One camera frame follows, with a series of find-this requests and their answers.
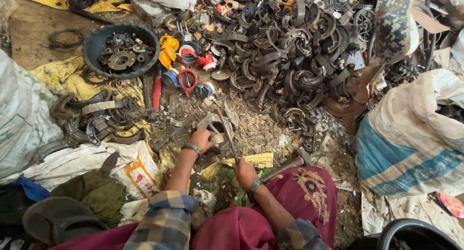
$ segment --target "person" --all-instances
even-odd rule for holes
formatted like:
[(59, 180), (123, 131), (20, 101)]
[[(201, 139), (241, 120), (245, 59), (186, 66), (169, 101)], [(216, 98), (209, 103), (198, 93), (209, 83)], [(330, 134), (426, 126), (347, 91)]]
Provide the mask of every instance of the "person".
[(233, 169), (240, 186), (253, 190), (256, 206), (232, 207), (206, 219), (192, 235), (198, 202), (187, 186), (195, 160), (212, 144), (199, 129), (178, 155), (165, 190), (150, 199), (138, 224), (82, 235), (53, 247), (61, 249), (252, 250), (333, 248), (336, 188), (327, 171), (315, 167), (285, 170), (267, 185), (256, 184), (254, 167), (242, 157)]

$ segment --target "rubber hose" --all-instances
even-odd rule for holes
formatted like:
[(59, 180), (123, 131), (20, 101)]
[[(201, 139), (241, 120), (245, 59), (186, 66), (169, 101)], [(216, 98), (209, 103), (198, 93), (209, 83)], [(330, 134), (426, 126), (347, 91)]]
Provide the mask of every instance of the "rubber hose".
[(371, 62), (372, 49), (374, 48), (374, 40), (375, 40), (375, 29), (374, 29), (374, 33), (372, 34), (371, 41), (369, 42), (368, 60), (367, 60), (366, 67), (369, 66), (369, 63)]
[[(430, 16), (432, 19), (435, 20), (435, 18), (433, 17), (433, 14), (432, 14), (432, 11), (430, 10), (429, 7), (423, 5), (423, 4), (415, 4), (415, 6), (419, 7), (422, 11), (424, 11), (424, 13), (426, 13), (428, 16)], [(427, 32), (427, 30), (424, 28), (424, 43), (426, 41), (426, 35), (428, 36), (429, 32)], [(432, 65), (432, 57), (433, 57), (433, 52), (435, 51), (435, 43), (437, 42), (437, 35), (436, 34), (432, 34), (431, 35), (431, 39), (430, 39), (430, 45), (429, 45), (429, 52), (428, 52), (428, 55), (427, 55), (427, 60), (426, 60), (426, 68), (425, 68), (425, 72), (429, 71), (430, 69), (430, 66)]]
[(389, 250), (390, 243), (398, 231), (401, 230), (409, 230), (414, 231), (414, 228), (427, 230), (428, 232), (435, 233), (435, 235), (441, 237), (445, 241), (447, 241), (454, 249), (449, 250), (462, 250), (462, 248), (449, 236), (447, 236), (444, 232), (440, 229), (430, 225), (426, 222), (412, 219), (412, 218), (400, 218), (393, 220), (390, 222), (386, 227), (383, 229), (382, 234), (379, 237), (379, 241), (377, 243), (377, 250)]

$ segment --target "blue cloth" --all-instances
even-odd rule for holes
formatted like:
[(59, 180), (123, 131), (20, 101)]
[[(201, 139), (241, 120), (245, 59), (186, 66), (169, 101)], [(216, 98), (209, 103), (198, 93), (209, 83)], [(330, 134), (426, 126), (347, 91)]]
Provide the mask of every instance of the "blue cloth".
[(48, 198), (48, 195), (50, 194), (47, 189), (32, 182), (30, 179), (25, 178), (24, 176), (20, 176), (14, 184), (17, 186), (22, 186), (26, 196), (35, 202), (39, 202)]

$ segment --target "red tool handle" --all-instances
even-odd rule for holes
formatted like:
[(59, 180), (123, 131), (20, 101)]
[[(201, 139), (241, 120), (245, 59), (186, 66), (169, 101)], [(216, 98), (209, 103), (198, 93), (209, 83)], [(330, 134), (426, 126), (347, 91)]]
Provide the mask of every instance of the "red tool handle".
[(151, 106), (154, 108), (154, 111), (156, 112), (160, 110), (161, 74), (162, 74), (162, 71), (158, 71), (158, 73), (156, 74), (156, 77), (154, 78), (154, 84), (153, 84), (153, 98), (151, 100)]

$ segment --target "wooden board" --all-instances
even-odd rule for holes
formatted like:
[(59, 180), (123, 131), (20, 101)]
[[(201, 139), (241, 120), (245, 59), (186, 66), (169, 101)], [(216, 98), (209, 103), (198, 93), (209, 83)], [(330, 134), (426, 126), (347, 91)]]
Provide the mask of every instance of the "wooden board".
[[(55, 31), (79, 28), (84, 35), (101, 25), (65, 10), (58, 10), (28, 0), (15, 0), (18, 9), (8, 20), (10, 25), (13, 60), (26, 70), (43, 64), (66, 60), (81, 54), (81, 47), (68, 53), (48, 49), (48, 36)], [(63, 42), (75, 42), (72, 33), (59, 37)]]

